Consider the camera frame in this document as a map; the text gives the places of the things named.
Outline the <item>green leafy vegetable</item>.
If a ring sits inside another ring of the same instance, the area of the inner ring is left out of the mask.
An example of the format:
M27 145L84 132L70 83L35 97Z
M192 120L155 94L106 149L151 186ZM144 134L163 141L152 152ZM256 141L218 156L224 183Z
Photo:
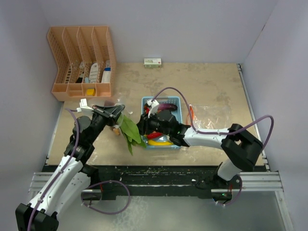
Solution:
M131 155L133 155L133 146L146 148L146 143L141 138L137 125L124 114L121 114L119 118L119 128L127 142L128 151Z

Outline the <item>orange purple papaya slice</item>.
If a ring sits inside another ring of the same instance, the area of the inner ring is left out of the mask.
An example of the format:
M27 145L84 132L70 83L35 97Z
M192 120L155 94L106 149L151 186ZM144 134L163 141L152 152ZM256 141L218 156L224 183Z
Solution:
M110 130L117 136L121 134L120 127L118 125L111 126Z

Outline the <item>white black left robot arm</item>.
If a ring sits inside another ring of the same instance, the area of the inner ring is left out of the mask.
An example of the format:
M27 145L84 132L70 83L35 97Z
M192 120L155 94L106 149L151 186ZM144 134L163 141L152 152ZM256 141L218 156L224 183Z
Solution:
M98 169L87 165L94 151L93 143L106 126L114 126L125 109L114 106L80 106L68 110L74 128L64 155L42 189L28 204L20 204L16 211L20 231L55 231L59 219L70 204L86 189L99 184Z

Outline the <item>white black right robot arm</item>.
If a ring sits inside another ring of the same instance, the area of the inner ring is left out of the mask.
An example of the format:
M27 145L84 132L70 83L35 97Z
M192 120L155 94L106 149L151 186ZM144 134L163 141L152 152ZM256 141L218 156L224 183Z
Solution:
M169 136L169 140L179 147L204 146L221 149L228 159L224 161L214 176L219 188L226 188L231 179L242 171L253 171L263 143L239 124L224 129L199 129L185 125L169 111L160 111L154 115L141 115L137 128L141 135L152 132Z

